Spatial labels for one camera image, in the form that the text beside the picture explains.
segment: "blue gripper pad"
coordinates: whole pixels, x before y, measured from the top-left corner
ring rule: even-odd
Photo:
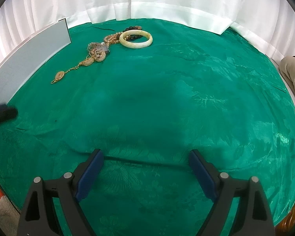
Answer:
[[[92,188],[92,184],[95,181],[96,177],[98,176],[103,164],[104,164],[103,152],[98,151],[97,154],[94,156],[93,160],[85,169],[80,180],[78,181],[77,191],[75,195],[76,200],[78,202],[86,198],[87,195],[89,194]]]
[[[204,158],[200,156],[198,150],[192,150],[189,153],[189,166],[192,168],[194,175],[196,176],[205,194],[205,197],[214,202],[218,197],[218,170],[211,163],[207,163]]]

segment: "metal screw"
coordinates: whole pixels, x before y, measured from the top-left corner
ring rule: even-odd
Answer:
[[[34,183],[39,183],[41,181],[40,176],[34,178]]]
[[[228,178],[228,174],[226,172],[222,172],[220,176],[221,178],[224,178],[224,179]]]
[[[70,178],[70,177],[72,177],[72,173],[71,172],[66,172],[64,174],[64,178]]]
[[[257,183],[259,181],[259,178],[257,178],[256,176],[252,176],[251,180],[255,183]]]

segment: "gold chain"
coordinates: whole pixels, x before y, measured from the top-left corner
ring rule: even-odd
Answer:
[[[80,66],[89,66],[89,65],[93,64],[94,61],[97,61],[97,62],[103,61],[106,58],[106,52],[105,52],[106,49],[109,52],[110,45],[120,43],[119,37],[121,34],[122,34],[122,32],[117,32],[115,34],[107,35],[107,36],[105,36],[104,42],[102,42],[102,43],[97,43],[97,42],[90,43],[87,47],[87,49],[89,51],[89,55],[87,55],[86,59],[81,61],[78,65],[70,68],[67,71],[58,72],[55,76],[55,79],[53,79],[51,81],[51,84],[54,84],[54,83],[60,81],[65,76],[65,74],[67,74],[71,70],[78,69]]]

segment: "bracelet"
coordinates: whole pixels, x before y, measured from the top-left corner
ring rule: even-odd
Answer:
[[[142,35],[142,36],[148,38],[148,40],[146,42],[128,42],[124,39],[126,36],[129,36],[132,34]],[[135,29],[135,30],[129,30],[129,31],[123,32],[119,37],[119,42],[123,46],[131,48],[131,49],[141,49],[141,48],[145,48],[145,47],[150,46],[153,42],[153,37],[151,36],[150,33],[146,32],[146,31]]]

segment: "person's leg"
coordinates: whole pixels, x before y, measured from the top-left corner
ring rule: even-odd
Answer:
[[[287,56],[281,60],[279,70],[293,93],[295,94],[295,57]]]

